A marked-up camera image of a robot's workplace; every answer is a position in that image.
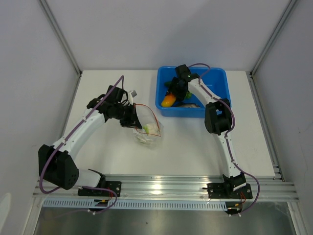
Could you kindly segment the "yellow orange mango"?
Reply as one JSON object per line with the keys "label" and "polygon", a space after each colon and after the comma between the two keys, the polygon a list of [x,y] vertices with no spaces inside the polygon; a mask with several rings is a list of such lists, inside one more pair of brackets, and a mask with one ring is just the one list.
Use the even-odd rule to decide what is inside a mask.
{"label": "yellow orange mango", "polygon": [[161,106],[162,107],[172,107],[174,105],[174,103],[176,102],[176,97],[173,94],[167,94],[162,103]]}

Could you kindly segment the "white green cauliflower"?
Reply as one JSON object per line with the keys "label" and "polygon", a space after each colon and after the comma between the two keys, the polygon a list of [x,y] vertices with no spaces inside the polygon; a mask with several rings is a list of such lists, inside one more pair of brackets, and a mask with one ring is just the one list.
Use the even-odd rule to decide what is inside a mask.
{"label": "white green cauliflower", "polygon": [[151,145],[160,137],[160,130],[157,124],[149,123],[142,129],[136,129],[134,136],[140,143]]}

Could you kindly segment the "clear zip bag orange zipper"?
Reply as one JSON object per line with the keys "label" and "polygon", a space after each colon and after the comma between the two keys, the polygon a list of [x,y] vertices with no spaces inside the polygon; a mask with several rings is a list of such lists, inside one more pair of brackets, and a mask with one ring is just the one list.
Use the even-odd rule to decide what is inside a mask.
{"label": "clear zip bag orange zipper", "polygon": [[135,105],[141,128],[133,130],[134,140],[149,149],[157,148],[163,139],[163,125],[153,110],[145,105]]}

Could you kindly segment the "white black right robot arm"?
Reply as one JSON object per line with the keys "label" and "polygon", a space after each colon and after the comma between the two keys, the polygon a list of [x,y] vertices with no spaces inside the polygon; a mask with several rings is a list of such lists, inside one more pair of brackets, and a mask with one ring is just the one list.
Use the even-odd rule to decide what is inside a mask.
{"label": "white black right robot arm", "polygon": [[230,132],[234,129],[234,114],[227,98],[220,98],[203,82],[201,76],[192,73],[185,64],[175,68],[176,76],[172,79],[169,93],[177,99],[182,99],[190,92],[205,107],[204,124],[207,131],[215,137],[217,144],[224,154],[224,174],[222,184],[209,184],[208,190],[216,187],[216,191],[209,192],[210,198],[232,198],[246,186],[244,173],[236,165],[233,155]]}

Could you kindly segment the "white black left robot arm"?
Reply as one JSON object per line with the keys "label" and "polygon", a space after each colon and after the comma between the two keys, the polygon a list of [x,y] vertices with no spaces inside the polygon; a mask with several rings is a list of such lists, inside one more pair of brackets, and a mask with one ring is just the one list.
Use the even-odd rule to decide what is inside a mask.
{"label": "white black left robot arm", "polygon": [[134,103],[135,91],[109,86],[107,93],[91,100],[75,127],[52,145],[42,145],[38,151],[40,190],[43,181],[57,188],[89,189],[100,196],[106,191],[105,175],[92,169],[78,169],[74,160],[91,135],[109,119],[116,119],[125,128],[141,129]]}

